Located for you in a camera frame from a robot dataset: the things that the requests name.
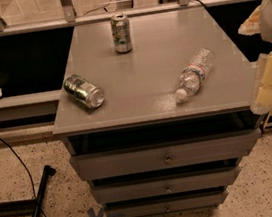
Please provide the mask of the upright 7up can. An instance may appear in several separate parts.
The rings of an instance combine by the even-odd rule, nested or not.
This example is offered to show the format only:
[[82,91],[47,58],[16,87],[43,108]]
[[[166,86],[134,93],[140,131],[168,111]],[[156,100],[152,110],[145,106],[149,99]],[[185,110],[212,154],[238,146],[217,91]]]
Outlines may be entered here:
[[130,20],[125,13],[115,13],[111,19],[113,42],[116,52],[125,54],[132,49]]

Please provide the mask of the middle grey drawer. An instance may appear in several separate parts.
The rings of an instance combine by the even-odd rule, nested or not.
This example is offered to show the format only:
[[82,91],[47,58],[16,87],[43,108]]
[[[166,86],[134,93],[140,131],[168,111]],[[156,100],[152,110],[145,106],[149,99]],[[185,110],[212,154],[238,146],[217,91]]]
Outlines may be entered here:
[[233,167],[226,170],[184,174],[177,177],[127,182],[91,187],[91,194],[98,204],[107,204],[142,198],[162,196],[164,194],[221,187],[231,185],[241,169]]

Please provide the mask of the black metal stand base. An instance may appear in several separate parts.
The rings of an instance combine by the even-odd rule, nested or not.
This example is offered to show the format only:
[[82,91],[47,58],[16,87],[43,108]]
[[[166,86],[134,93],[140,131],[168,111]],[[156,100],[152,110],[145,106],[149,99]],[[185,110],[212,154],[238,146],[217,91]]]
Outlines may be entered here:
[[46,165],[43,168],[42,178],[36,198],[0,202],[0,217],[31,216],[40,217],[42,213],[42,203],[46,193],[46,187],[50,177],[55,175],[56,169]]

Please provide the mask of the clear plastic water bottle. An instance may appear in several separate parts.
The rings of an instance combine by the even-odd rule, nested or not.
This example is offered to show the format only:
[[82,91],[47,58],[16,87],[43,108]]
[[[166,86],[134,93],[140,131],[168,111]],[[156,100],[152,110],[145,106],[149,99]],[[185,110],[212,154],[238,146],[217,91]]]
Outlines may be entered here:
[[201,88],[214,64],[216,56],[209,49],[200,49],[184,67],[179,77],[179,86],[175,92],[175,102],[184,103]]

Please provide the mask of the bottom grey drawer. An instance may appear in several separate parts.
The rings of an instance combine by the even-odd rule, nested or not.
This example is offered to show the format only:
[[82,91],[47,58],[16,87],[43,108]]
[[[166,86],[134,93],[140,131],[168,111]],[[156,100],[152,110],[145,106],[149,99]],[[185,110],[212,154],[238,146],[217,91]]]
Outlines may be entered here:
[[165,212],[186,211],[193,208],[222,204],[227,196],[227,191],[193,194],[192,196],[158,200],[157,202],[151,201],[143,204],[108,207],[105,214],[107,217],[144,217],[164,214]]

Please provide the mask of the top grey drawer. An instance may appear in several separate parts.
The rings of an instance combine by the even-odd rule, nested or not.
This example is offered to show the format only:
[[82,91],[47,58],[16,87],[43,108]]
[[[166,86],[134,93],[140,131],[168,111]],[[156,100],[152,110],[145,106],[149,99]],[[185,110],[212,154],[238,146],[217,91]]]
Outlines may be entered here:
[[247,156],[260,130],[231,133],[189,143],[153,145],[70,158],[81,180],[98,180]]

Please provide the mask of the grey drawer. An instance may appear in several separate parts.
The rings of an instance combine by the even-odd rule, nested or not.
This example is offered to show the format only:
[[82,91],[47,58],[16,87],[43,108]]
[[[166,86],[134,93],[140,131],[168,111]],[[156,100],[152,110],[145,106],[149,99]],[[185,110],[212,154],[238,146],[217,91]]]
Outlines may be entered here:
[[144,217],[164,214],[165,212],[186,211],[193,208],[222,204],[227,196],[227,191],[193,194],[192,196],[158,200],[157,202],[151,201],[143,204],[108,207],[105,214],[107,217]]
[[127,182],[91,187],[91,194],[98,204],[107,204],[142,198],[162,196],[164,194],[221,187],[231,185],[241,169],[233,167],[226,170],[184,174],[177,177]]
[[189,143],[153,145],[70,158],[81,180],[98,180],[247,156],[260,130],[231,133]]

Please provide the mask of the green can lying sideways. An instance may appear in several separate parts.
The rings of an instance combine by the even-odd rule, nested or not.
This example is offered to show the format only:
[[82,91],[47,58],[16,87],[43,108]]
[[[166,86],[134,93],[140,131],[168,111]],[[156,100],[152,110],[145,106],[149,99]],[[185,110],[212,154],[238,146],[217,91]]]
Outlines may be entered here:
[[104,102],[103,89],[79,75],[71,74],[64,79],[63,89],[87,108],[100,107]]

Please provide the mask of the grey drawer cabinet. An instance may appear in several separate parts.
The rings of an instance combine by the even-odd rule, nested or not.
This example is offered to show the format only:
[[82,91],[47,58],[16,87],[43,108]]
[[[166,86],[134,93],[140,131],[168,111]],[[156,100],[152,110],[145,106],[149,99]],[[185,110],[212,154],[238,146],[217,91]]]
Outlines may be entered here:
[[[204,8],[144,15],[130,26],[133,49],[125,54],[116,53],[109,23],[74,28],[66,72],[102,86],[105,99],[90,111],[61,95],[53,132],[71,157],[259,130],[260,118],[250,111],[255,70]],[[216,56],[210,73],[195,95],[178,104],[174,94],[181,72],[204,48]],[[84,181],[98,187],[227,170],[239,167],[243,157]],[[228,186],[100,204],[106,211]]]

